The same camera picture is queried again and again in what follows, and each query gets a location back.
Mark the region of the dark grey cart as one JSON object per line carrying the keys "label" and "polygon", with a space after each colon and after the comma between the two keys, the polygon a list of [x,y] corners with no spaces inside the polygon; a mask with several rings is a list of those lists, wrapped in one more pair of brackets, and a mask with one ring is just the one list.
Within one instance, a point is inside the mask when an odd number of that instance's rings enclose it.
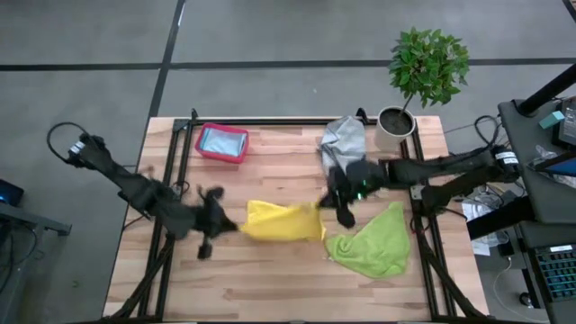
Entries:
{"label": "dark grey cart", "polygon": [[0,202],[0,324],[16,322],[34,254],[46,230],[67,236],[71,226]]}

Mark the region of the clear plastic bag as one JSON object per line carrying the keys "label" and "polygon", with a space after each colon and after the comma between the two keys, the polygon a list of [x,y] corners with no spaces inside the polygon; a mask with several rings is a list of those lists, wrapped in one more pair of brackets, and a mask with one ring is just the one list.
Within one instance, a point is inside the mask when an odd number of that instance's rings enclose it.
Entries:
{"label": "clear plastic bag", "polygon": [[558,153],[547,150],[540,145],[535,146],[535,151],[535,157],[527,163],[527,166],[537,172],[544,172],[560,156]]}

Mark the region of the black electronics box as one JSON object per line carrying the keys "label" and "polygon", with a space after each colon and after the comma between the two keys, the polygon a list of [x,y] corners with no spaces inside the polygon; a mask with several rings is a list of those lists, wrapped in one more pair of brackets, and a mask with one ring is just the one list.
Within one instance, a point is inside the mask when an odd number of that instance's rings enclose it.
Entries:
{"label": "black electronics box", "polygon": [[552,143],[560,148],[576,150],[576,96],[562,100],[556,111],[564,118],[553,126]]}

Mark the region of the blue-lit black device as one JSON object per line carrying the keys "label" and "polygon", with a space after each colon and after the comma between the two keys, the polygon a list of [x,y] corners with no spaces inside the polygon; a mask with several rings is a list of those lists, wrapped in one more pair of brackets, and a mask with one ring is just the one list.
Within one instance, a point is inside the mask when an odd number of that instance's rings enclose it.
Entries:
{"label": "blue-lit black device", "polygon": [[5,180],[0,179],[0,203],[17,207],[23,198],[24,190]]}

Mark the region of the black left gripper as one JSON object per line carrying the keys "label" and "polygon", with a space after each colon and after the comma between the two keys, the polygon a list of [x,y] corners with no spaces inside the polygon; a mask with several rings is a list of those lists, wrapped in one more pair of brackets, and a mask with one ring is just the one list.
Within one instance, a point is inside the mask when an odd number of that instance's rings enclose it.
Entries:
{"label": "black left gripper", "polygon": [[224,195],[223,187],[214,186],[204,191],[201,186],[198,186],[197,193],[202,204],[193,207],[195,214],[193,229],[203,234],[197,258],[206,260],[212,256],[212,239],[218,234],[237,231],[238,224],[230,220],[226,215],[221,216],[223,210],[219,200]]}

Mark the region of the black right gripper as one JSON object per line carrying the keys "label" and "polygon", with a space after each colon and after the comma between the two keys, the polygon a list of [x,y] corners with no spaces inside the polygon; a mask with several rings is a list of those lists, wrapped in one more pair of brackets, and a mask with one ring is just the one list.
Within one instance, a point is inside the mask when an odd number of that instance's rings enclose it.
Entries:
{"label": "black right gripper", "polygon": [[346,171],[334,167],[328,177],[328,193],[320,197],[318,206],[336,210],[338,223],[351,229],[356,225],[356,219],[349,205],[380,190],[386,180],[384,167],[372,161],[353,162],[346,167]]}

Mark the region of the grey side desk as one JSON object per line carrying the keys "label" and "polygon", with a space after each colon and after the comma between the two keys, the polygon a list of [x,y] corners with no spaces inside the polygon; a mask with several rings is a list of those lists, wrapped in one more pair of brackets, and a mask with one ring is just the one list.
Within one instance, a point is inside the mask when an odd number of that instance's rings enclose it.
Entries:
{"label": "grey side desk", "polygon": [[539,126],[539,121],[554,108],[554,103],[546,103],[538,115],[529,118],[521,115],[512,101],[498,105],[503,126],[520,163],[520,173],[535,218],[542,223],[576,225],[576,189],[557,183],[527,166],[539,157],[537,146],[559,155],[565,152],[552,143],[553,131]]}

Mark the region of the black post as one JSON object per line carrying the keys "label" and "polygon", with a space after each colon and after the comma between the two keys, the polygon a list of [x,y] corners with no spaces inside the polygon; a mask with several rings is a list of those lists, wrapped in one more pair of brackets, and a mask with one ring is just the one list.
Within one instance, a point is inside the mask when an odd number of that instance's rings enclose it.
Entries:
{"label": "black post", "polygon": [[525,117],[533,117],[541,106],[550,102],[555,96],[574,83],[576,83],[576,63],[529,96],[525,101],[517,103],[516,110]]}

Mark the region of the yellow towel with white tag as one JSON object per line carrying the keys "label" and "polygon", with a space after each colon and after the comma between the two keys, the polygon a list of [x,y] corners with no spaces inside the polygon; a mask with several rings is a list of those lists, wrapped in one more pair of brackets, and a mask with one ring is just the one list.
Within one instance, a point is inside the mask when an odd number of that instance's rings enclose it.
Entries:
{"label": "yellow towel with white tag", "polygon": [[240,231],[263,241],[323,240],[326,228],[315,202],[283,206],[252,200]]}

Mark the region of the black desk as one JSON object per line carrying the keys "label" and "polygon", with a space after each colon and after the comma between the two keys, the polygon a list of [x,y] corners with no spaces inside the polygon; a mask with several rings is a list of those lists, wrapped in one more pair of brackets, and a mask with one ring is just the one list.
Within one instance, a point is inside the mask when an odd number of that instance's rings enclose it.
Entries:
{"label": "black desk", "polygon": [[536,293],[542,299],[551,324],[576,324],[576,301],[549,302],[544,289],[536,280],[536,270],[529,255],[531,248],[576,245],[576,225],[539,222],[528,197],[517,198],[495,211],[467,223],[472,239],[491,234],[508,227],[518,226],[520,249],[524,253],[526,267]]}

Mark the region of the backlit keyboard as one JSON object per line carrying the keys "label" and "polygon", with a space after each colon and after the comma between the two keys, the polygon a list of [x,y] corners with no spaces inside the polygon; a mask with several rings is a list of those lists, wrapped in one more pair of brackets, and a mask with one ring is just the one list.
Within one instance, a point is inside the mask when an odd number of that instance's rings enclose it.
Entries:
{"label": "backlit keyboard", "polygon": [[576,301],[576,245],[529,250],[535,277],[549,302]]}

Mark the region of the light blue towel teal edge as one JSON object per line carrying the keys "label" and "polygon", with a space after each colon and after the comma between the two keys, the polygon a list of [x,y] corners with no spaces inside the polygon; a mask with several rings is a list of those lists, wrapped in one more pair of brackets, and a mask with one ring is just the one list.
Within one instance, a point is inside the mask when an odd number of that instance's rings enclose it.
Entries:
{"label": "light blue towel teal edge", "polygon": [[221,155],[238,157],[247,140],[246,133],[234,133],[208,128],[202,135],[200,149]]}

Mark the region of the white paper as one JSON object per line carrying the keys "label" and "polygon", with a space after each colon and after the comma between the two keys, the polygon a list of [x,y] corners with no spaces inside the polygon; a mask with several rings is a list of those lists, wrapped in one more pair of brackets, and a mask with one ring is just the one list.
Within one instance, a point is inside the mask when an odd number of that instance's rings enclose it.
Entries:
{"label": "white paper", "polygon": [[[468,221],[473,221],[480,218],[484,214],[491,211],[490,207],[478,203],[463,202],[463,214]],[[476,238],[472,240],[472,250],[477,256],[489,257],[491,255],[490,248],[496,247],[500,243],[499,237],[495,233]]]}

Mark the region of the tablet with blue screen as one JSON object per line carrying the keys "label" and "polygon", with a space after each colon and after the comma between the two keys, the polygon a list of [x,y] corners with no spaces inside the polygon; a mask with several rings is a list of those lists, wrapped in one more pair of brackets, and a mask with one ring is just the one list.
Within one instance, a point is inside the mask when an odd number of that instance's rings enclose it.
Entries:
{"label": "tablet with blue screen", "polygon": [[576,151],[566,152],[535,165],[535,171],[552,175],[576,177]]}

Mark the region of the grey microfiber towel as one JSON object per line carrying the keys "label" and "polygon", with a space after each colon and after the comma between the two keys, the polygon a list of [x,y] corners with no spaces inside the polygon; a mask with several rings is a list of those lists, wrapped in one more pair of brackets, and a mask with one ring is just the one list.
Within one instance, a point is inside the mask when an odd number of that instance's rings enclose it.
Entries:
{"label": "grey microfiber towel", "polygon": [[334,167],[346,171],[349,164],[366,157],[365,126],[353,116],[331,121],[324,129],[318,151],[326,177]]}

